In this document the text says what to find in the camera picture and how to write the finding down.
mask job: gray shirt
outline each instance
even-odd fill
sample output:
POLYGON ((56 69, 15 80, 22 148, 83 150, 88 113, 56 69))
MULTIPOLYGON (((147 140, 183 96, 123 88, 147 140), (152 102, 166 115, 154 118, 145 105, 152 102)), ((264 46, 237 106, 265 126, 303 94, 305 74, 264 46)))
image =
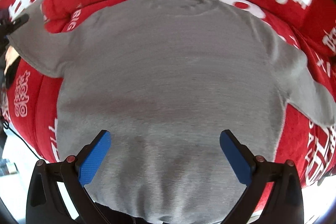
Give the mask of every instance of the gray shirt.
POLYGON ((35 69, 63 77, 61 160, 101 129, 112 147, 91 197, 151 223, 217 223, 244 188, 219 146, 230 129, 273 160, 287 103, 321 126, 335 103, 305 54, 264 22, 218 0, 128 0, 49 34, 36 1, 10 37, 35 69))

